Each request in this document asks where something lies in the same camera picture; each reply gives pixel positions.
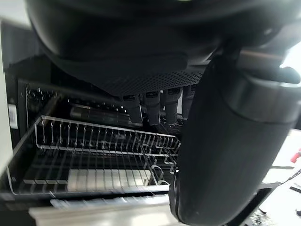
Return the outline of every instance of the perforated mesh panel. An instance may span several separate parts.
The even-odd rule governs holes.
[[[171,73],[149,73],[141,76],[108,78],[101,83],[102,89],[115,96],[140,94],[198,83],[203,72],[185,70]]]

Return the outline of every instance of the wire rack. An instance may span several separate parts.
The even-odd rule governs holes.
[[[180,141],[170,135],[41,116],[17,193],[168,190]]]

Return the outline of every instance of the dishwasher rack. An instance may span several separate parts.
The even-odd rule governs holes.
[[[171,135],[49,116],[28,133],[31,163],[18,177],[8,168],[14,194],[168,191],[181,145]]]

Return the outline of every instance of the black plastic housing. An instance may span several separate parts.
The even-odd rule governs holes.
[[[183,87],[183,97],[182,97],[182,117],[184,119],[188,118],[189,110],[194,97],[196,85],[184,86]]]
[[[170,187],[171,211],[181,222],[221,226],[252,199],[299,115],[300,76],[279,70],[285,79],[263,80],[221,56],[207,67]]]
[[[151,126],[160,124],[160,91],[143,94],[143,101],[146,105],[147,116]]]
[[[122,103],[128,110],[128,113],[131,117],[132,123],[141,123],[142,115],[141,115],[141,106],[138,95],[127,95],[123,96]]]
[[[166,122],[168,125],[177,123],[178,100],[182,94],[182,87],[167,89],[163,91],[165,101]]]

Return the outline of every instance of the cable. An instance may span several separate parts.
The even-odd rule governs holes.
[[[279,184],[279,186],[285,184],[286,182],[288,182],[288,181],[290,181],[290,180],[292,180],[292,179],[294,179],[296,176],[298,176],[298,175],[300,175],[300,174],[301,174],[301,169],[298,170],[298,171],[297,171],[294,175],[292,175],[290,178],[288,178],[285,182],[282,182],[281,184]]]

